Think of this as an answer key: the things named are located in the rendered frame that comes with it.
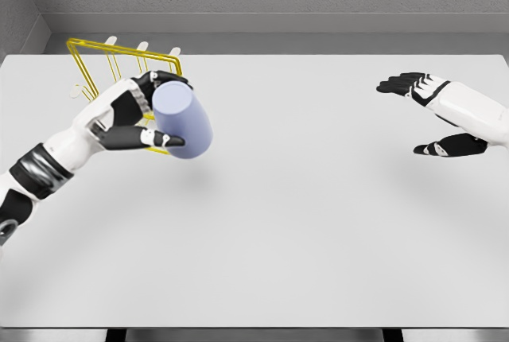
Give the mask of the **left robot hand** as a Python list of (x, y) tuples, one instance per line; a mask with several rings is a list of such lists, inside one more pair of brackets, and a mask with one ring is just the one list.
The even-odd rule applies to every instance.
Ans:
[(105, 150), (138, 150), (149, 147), (181, 147), (185, 140), (159, 130), (138, 126), (153, 110), (153, 97), (164, 84), (192, 92), (188, 80), (165, 71), (148, 71), (121, 79), (89, 103), (72, 121)]

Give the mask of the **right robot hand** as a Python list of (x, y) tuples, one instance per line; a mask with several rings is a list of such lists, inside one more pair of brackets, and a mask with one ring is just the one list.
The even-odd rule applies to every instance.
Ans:
[(411, 99), (464, 131), (416, 146), (415, 154), (465, 157), (482, 154), (490, 146), (509, 150), (509, 107), (463, 83), (424, 72), (405, 72), (380, 82), (376, 90)]

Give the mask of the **lavender blue cup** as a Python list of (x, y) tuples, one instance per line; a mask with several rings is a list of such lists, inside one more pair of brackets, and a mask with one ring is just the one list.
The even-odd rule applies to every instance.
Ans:
[(162, 84), (153, 94), (152, 105), (157, 129), (185, 141), (183, 146), (166, 146), (173, 156), (191, 159), (209, 148), (212, 127), (204, 108), (187, 84), (178, 81)]

